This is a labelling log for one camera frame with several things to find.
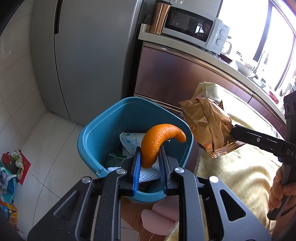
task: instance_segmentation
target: copper tumbler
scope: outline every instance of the copper tumbler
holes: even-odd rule
[[[172,3],[162,0],[154,2],[152,24],[150,25],[149,33],[161,35],[171,5]]]

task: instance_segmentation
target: countertop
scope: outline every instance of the countertop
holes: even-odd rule
[[[224,73],[226,73],[227,75],[231,76],[236,81],[241,83],[252,93],[260,97],[286,123],[285,116],[279,110],[275,102],[269,97],[269,95],[267,95],[267,93],[253,81],[251,81],[250,79],[242,75],[240,72],[238,72],[237,69],[231,67],[229,64],[219,59],[218,57],[215,57],[213,54],[208,53],[207,51],[204,51],[194,45],[165,35],[150,34],[148,33],[148,29],[149,25],[142,24],[139,34],[140,40],[160,44],[172,49],[176,49],[178,51],[182,51],[220,69],[221,71],[223,71]]]

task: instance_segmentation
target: white wall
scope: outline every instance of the white wall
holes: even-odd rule
[[[0,155],[20,149],[47,112],[31,58],[34,1],[23,2],[0,36]]]

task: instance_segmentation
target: red object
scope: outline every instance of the red object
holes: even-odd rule
[[[272,100],[278,104],[279,103],[279,100],[276,98],[276,96],[271,92],[269,91],[268,95],[270,96],[270,98],[272,98]]]
[[[1,161],[4,165],[7,165],[10,163],[11,159],[12,159],[11,154],[7,152],[7,153],[3,153]]]
[[[25,158],[25,156],[22,154],[21,150],[19,150],[20,154],[22,155],[22,162],[24,164],[24,170],[22,172],[22,178],[18,181],[21,185],[24,183],[24,179],[27,175],[27,172],[29,171],[29,167],[31,166],[31,163]]]

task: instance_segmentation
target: kettle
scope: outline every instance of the kettle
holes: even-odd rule
[[[230,36],[227,37],[227,39],[226,39],[226,41],[225,41],[225,43],[223,45],[223,48],[222,48],[222,51],[221,51],[223,54],[230,54],[230,52],[231,52],[232,44],[229,41],[229,39],[231,39]]]

